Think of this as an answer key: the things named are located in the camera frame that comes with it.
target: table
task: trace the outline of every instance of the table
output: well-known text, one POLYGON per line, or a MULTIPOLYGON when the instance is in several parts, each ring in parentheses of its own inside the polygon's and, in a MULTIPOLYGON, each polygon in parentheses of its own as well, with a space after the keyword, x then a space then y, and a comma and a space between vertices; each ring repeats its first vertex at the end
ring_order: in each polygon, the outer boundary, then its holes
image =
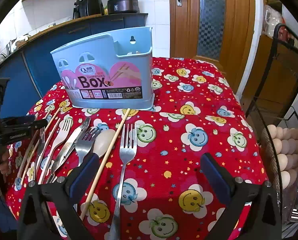
MULTIPOLYGON (((150 111, 131 110, 126 121, 137 123, 140 140, 136 157, 128 164, 125 173, 121 239, 203 239, 224 206, 216 199, 200 170, 201 155, 209 152, 233 176, 262 184, 267 176, 259 148, 229 84, 213 64, 193 59, 153 58, 152 73, 153 108, 150 111)), ((49 109, 52 109, 51 114, 55 113, 59 106, 62 107, 59 118, 74 120, 70 132, 87 116, 94 126, 103 124, 116 129, 124 115, 123 109, 73 108, 61 82, 55 84, 29 114, 36 114, 40 119, 49 109)), ((16 218, 31 179, 26 176, 23 187, 15 186, 28 144, 29 140, 17 142, 9 150, 6 202, 16 218)), ((67 176, 77 164, 78 157, 73 152, 56 175, 67 176)), ((121 166, 116 147, 105 165, 83 221, 95 239, 108 237, 121 166)), ((239 235, 249 208, 250 203, 247 203, 231 239, 239 235)), ((50 210, 59 225, 54 206, 50 205, 50 210)), ((58 229, 65 238, 65 228, 58 226, 58 229)))

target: human hand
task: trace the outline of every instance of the human hand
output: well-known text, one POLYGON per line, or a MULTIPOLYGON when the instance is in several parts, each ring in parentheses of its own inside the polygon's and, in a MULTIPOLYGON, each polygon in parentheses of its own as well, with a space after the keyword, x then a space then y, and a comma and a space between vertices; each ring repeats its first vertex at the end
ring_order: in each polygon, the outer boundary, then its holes
POLYGON ((2 158, 2 163, 0 164, 0 172, 2 174, 6 174, 8 172, 8 169, 9 169, 9 167, 8 167, 9 151, 6 150, 2 154, 1 158, 2 158))

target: light blue plastic box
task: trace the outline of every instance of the light blue plastic box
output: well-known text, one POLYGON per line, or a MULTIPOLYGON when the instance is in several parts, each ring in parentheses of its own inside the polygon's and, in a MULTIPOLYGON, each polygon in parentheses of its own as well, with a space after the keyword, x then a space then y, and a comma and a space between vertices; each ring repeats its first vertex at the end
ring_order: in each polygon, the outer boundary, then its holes
POLYGON ((152 27, 114 30, 72 41, 51 51, 50 53, 73 106, 81 108, 151 109, 154 100, 154 93, 151 88, 151 31, 152 27), (139 69, 142 98, 86 99, 83 98, 86 96, 86 92, 77 87, 77 82, 79 84, 83 82, 80 82, 75 76, 68 75, 69 77, 64 77, 64 74, 62 75, 64 70, 71 70, 76 73, 78 66, 87 63, 99 66, 109 76, 111 67, 121 61, 131 63, 139 69))

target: wooden door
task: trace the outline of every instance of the wooden door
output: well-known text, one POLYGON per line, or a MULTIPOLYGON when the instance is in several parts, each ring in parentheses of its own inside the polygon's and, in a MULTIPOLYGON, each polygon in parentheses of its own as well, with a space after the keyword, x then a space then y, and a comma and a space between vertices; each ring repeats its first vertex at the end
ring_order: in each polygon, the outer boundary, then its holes
POLYGON ((215 64, 236 92, 251 47, 254 19, 255 0, 182 0, 182 6, 170 0, 170 56, 215 64))

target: butter knife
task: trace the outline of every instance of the butter knife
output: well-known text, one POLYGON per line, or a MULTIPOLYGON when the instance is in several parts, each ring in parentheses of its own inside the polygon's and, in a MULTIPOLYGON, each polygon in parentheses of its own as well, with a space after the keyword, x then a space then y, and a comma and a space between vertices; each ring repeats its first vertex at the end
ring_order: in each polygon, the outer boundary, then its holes
POLYGON ((55 175, 55 171, 67 160, 71 152, 76 146, 76 142, 80 135, 87 130, 90 124, 90 117, 87 117, 84 122, 77 127, 73 133, 70 135, 60 152, 58 153, 55 162, 53 163, 51 167, 51 173, 49 175, 49 178, 47 179, 46 183, 49 183, 53 180, 53 177, 55 175))

